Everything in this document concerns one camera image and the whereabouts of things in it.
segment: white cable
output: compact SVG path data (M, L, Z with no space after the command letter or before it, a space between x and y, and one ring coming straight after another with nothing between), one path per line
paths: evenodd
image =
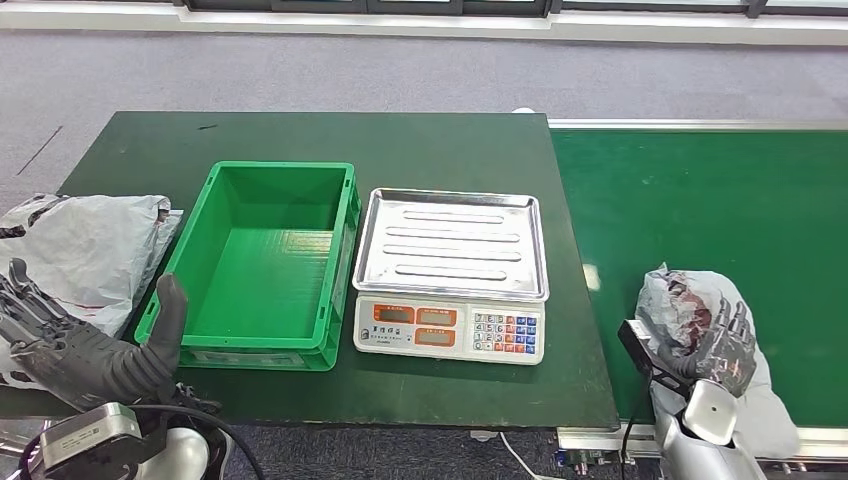
M532 478L533 480L539 480L539 476L533 473L533 470L530 470L530 467L528 467L527 464L524 463L524 460L522 460L521 457L519 457L518 454L515 453L515 450L513 450L512 447L509 445L509 442L506 441L506 436L503 434L503 432L500 432L500 435L501 440L503 440L506 449L509 450L509 453L511 453L516 460L518 460L518 463L520 463L521 466L524 467L524 470L527 470L527 473L530 474L530 478Z
M548 477L545 475L536 475L535 473L533 473L533 470L530 470L530 467L528 467L527 464L524 463L524 460L522 460L521 457L519 457L518 454L515 453L515 450L513 450L509 442L506 441L506 436L503 434L503 432L500 432L500 436L501 440L504 442L504 446L506 447L506 449L509 450L509 453L511 453L516 460L518 460L518 463L520 463L521 466L524 467L524 470L526 470L527 473L530 474L530 478L532 478L533 480L564 480L557 477Z

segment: scale keypad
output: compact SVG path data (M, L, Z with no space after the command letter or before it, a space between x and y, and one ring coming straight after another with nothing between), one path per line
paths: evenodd
M534 316L477 313L474 315L474 350L535 354L537 322Z

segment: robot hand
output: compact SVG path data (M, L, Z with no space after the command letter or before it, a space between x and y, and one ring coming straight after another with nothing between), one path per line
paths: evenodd
M68 314L42 292L18 258L0 275L0 336L32 379L80 411L140 399L171 403L187 299L172 274L156 283L162 307L149 341L137 347Z
M757 368L754 361L756 341L751 334L745 304L737 302L733 318L730 318L730 308L730 303L722 297L718 317L690 355L675 357L664 343L657 354L681 377L713 381L739 398Z

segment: black cable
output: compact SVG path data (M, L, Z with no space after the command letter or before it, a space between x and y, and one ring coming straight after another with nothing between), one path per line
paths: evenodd
M621 463L619 463L621 480L624 480L624 462L627 459L627 439L630 437L630 430L633 428L633 421L636 420L636 414L639 413L639 409L642 408L642 404L645 403L645 397L650 395L652 380L653 379L649 375L645 380L645 385L641 390L639 390L639 398L636 399L636 405L633 406L633 412L630 414L630 420L627 421L627 428L624 429L624 436L621 437L621 450L618 452L621 457Z
M38 445L39 439L41 439L41 434L36 435L35 438L30 440L21 452L21 458L18 459L18 470L21 471L21 480L32 480L32 475L29 473L29 457L32 456L32 452L35 450L35 446Z
M253 455L253 452L250 451L250 447L247 446L247 442L241 438L239 434L235 432L229 425L224 423L221 419L209 415L208 413L201 412L200 410L195 410L193 408L188 407L178 407L176 405L127 405L130 410L133 411L143 411L143 410L153 410L158 412L172 412L178 413L181 415L185 415L187 417L196 418L197 420L202 420L208 424L211 424L215 427L223 430L227 435L232 437L233 441L236 442L236 445L239 446L242 452L244 452L244 456L247 457L247 461L250 462L250 466L253 467L253 472L256 473L256 478L259 480L265 480L265 474L262 472L262 467L259 466L259 462L256 460L256 457Z

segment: digital display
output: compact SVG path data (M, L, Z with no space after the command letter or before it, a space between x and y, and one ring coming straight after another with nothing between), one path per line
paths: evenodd
M412 323L412 316L406 310L381 309L377 313L377 320L381 322Z
M418 323L452 326L454 320L448 312L421 312L421 315L418 317Z
M447 332L419 332L416 339L418 343L430 345L450 345L453 342L451 335Z

